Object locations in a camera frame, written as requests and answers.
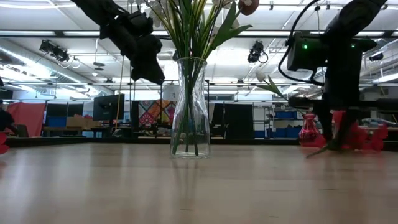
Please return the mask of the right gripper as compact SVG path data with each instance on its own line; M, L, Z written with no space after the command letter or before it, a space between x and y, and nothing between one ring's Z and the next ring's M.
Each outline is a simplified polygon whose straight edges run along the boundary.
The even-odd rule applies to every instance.
M306 81L317 86L322 86L324 92L320 100L306 97L290 97L288 104L294 108L313 108L314 113L323 128L323 137L333 139L332 114L329 110L347 110L341 117L338 132L335 136L336 148L341 149L351 126L358 119L358 110L386 109L385 100L363 101L360 100L358 77L329 77L324 83L316 81L313 77Z

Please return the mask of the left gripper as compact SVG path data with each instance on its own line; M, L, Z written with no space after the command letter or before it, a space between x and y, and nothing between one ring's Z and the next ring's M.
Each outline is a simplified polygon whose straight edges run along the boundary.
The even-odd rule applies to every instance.
M120 20L101 25L99 34L100 39L109 39L120 50L121 55L130 61L144 61L132 66L131 78L134 81L142 78L157 85L163 84L165 75L155 60L162 49L162 43L156 36L142 27Z

